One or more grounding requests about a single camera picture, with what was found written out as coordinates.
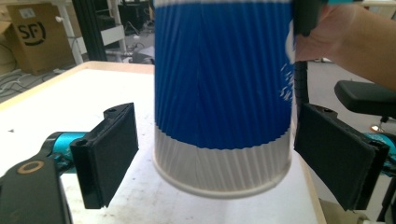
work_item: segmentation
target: paper cup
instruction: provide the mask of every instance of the paper cup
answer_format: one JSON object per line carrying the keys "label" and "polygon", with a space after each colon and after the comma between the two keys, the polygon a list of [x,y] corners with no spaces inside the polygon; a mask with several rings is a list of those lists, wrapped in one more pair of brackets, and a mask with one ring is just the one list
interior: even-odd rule
{"label": "paper cup", "polygon": [[159,174],[211,198],[263,192],[290,167],[291,1],[157,0]]}

